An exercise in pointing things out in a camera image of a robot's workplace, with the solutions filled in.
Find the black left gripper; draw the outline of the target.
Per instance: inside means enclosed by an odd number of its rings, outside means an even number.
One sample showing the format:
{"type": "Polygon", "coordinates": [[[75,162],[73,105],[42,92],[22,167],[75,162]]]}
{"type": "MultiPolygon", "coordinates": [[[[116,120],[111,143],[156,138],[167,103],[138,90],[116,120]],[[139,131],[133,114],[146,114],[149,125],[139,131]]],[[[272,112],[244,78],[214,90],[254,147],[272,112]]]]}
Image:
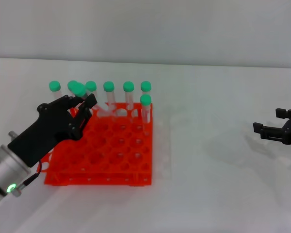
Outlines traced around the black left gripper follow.
{"type": "Polygon", "coordinates": [[[90,109],[97,104],[94,94],[84,97],[65,95],[37,107],[38,119],[7,147],[28,167],[33,167],[52,148],[64,140],[79,140],[92,117],[90,109]],[[78,108],[72,116],[68,109],[78,108]]]}

